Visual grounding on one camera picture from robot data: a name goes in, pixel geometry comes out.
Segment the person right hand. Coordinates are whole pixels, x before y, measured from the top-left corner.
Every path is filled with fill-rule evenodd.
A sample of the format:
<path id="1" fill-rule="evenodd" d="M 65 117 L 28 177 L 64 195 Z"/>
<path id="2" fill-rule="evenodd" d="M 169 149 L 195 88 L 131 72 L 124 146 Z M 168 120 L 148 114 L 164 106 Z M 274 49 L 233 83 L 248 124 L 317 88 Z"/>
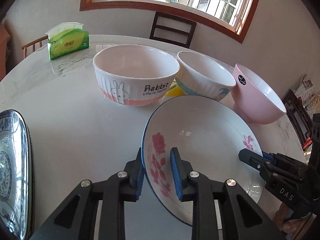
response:
<path id="1" fill-rule="evenodd" d="M 275 213 L 273 222 L 279 231 L 289 234 L 287 239 L 302 239 L 308 228 L 310 228 L 311 217 L 290 219 L 285 221 L 289 213 L 289 207 L 281 203 L 278 211 Z"/>

